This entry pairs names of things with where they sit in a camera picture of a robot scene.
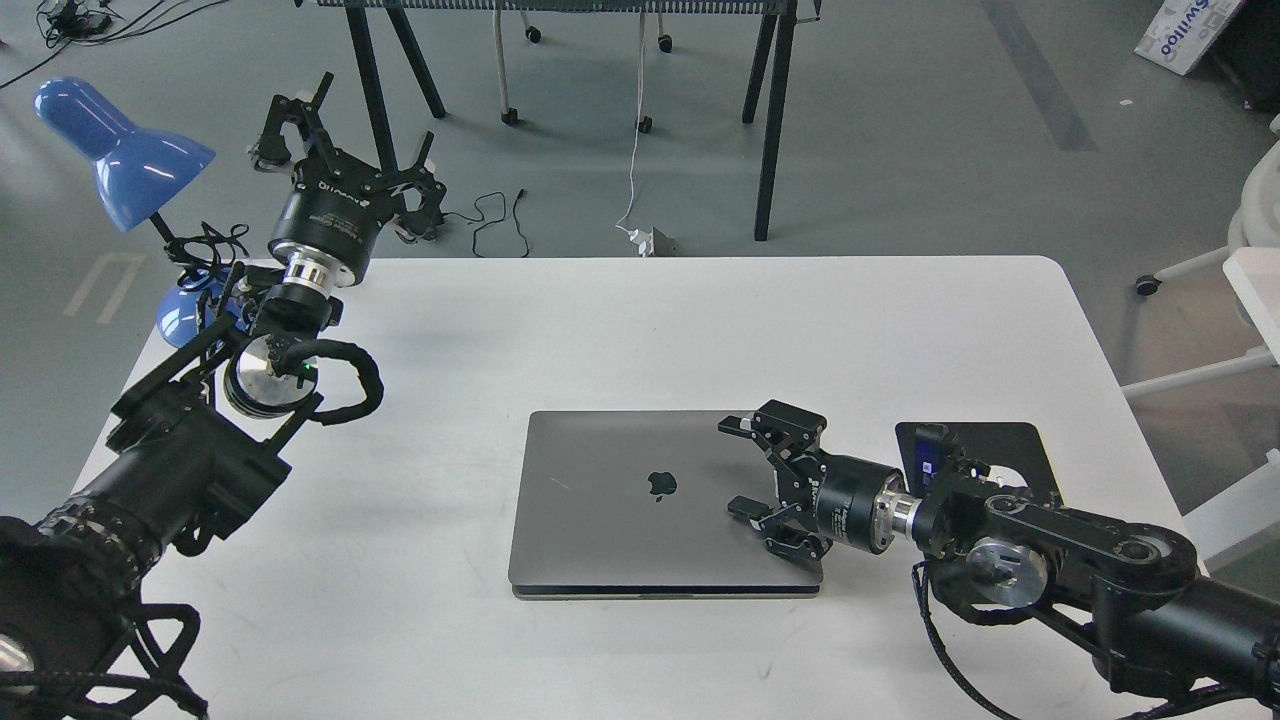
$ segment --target cardboard box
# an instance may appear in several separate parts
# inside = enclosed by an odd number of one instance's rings
[[[1184,76],[1244,0],[1165,0],[1134,53]]]

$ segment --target white cable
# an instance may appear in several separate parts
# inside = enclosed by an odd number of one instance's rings
[[[617,223],[613,224],[613,227],[616,227],[620,231],[627,233],[628,237],[632,237],[637,232],[640,232],[640,231],[632,231],[632,229],[622,227],[622,220],[626,220],[628,217],[631,217],[631,208],[635,206],[635,202],[636,202],[636,152],[640,150],[640,118],[641,118],[641,113],[644,111],[644,18],[645,18],[645,13],[641,10],[640,12],[640,65],[636,69],[636,117],[635,117],[636,137],[635,137],[635,143],[631,146],[631,169],[627,172],[627,179],[631,183],[631,199],[627,200],[627,211],[623,213],[621,218],[618,218]]]

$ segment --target laptop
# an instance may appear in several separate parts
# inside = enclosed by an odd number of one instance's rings
[[[776,502],[733,411],[541,411],[529,418],[508,579],[525,600],[806,597],[819,562],[777,557],[727,510]]]

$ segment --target gray floor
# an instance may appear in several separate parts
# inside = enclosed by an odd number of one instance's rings
[[[33,5],[0,6],[5,78],[47,54]],[[111,4],[127,17],[147,5]],[[1274,141],[1270,118],[1243,111],[1211,67],[1180,78],[1133,55],[1157,5],[828,3],[820,23],[797,32],[767,243],[751,241],[763,114],[754,127],[737,119],[758,20],[669,17],[675,54],[655,51],[650,28],[645,106],[657,127],[640,143],[630,223],[658,225],[690,255],[1046,255],[1065,268],[1121,383],[1239,355],[1260,338],[1236,319],[1221,273],[1149,300],[1132,292],[1137,275],[1224,243],[1240,184]],[[612,228],[628,196],[635,15],[539,14],[544,40],[532,46],[511,14],[518,129],[498,122],[488,15],[410,17],[447,119],[426,113],[380,17],[375,42],[402,161],[424,131],[436,133],[445,209],[527,188],[521,220],[535,256],[630,254]],[[326,126],[372,160],[343,15],[310,5],[238,0],[145,38],[72,47],[0,91],[4,512],[35,520],[65,497],[174,275],[150,228],[122,237],[110,225],[87,167],[35,119],[38,82],[81,76],[140,124],[214,147],[218,160],[165,215],[183,232],[205,219],[248,223],[262,254],[287,183],[250,172],[243,149],[273,94],[314,88],[326,69],[338,76]],[[511,223],[490,232],[483,252],[522,250]],[[68,315],[86,274],[113,252]],[[470,232],[453,219],[419,246],[388,233],[378,254],[467,256]],[[143,258],[141,272],[101,318],[131,256]],[[1263,370],[1134,404],[1184,511],[1280,443],[1277,389],[1280,373]],[[1274,550],[1222,577],[1280,597]]]

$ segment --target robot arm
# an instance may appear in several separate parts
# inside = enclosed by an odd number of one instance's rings
[[[916,447],[931,451],[906,475],[823,451],[826,427],[776,400],[721,423],[774,468],[777,507],[728,505],[771,552],[813,559],[838,542],[878,555],[901,536],[924,553],[927,583],[952,612],[984,625],[1044,623],[1089,652],[1114,692],[1189,706],[1193,683],[1212,678],[1231,697],[1280,710],[1280,603],[1202,577],[1187,538],[989,482],[989,468],[940,425],[918,434]],[[1075,623],[1055,606],[1092,619]]]
[[[330,81],[326,74],[311,101],[276,96],[255,154],[259,165],[288,164],[279,132],[285,122],[298,126],[306,156],[292,165],[293,192],[270,245],[284,268],[232,265],[218,278],[216,319],[113,406],[120,424],[106,445],[119,457],[36,525],[0,518],[4,720],[132,717],[163,696],[204,717],[207,703],[179,674],[200,616],[186,605],[143,603],[142,579],[169,546],[198,555],[252,518],[288,477],[279,454],[303,423],[351,421],[381,402],[372,357],[316,336],[337,324],[342,305],[332,291],[364,278],[378,231],[397,218],[434,228],[444,186],[426,167],[430,136],[412,168],[388,177],[334,147],[316,115]],[[404,209],[410,188],[424,199],[416,211]],[[163,222],[156,227],[182,264],[187,240]],[[233,296],[239,318],[221,313]],[[205,319],[202,306],[197,318]],[[317,410],[316,357],[351,364],[365,398]],[[250,437],[214,407],[219,369],[242,414],[287,416],[270,438]],[[157,620],[180,626],[168,648],[150,629]],[[127,650],[147,676],[108,673]],[[133,692],[110,703],[88,700],[99,687]]]

